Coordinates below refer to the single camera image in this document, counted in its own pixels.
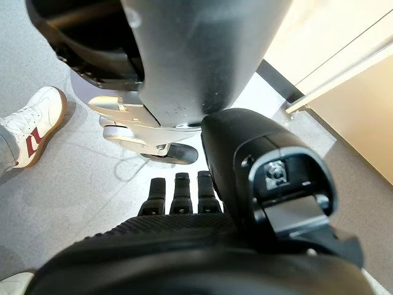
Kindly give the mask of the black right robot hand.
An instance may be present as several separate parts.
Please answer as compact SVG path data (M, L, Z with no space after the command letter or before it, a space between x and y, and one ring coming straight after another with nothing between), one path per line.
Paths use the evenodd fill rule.
M136 217L54 256L27 294L372 294L355 235L331 226L324 161L247 109L206 116L198 208L178 173L170 212L154 178Z

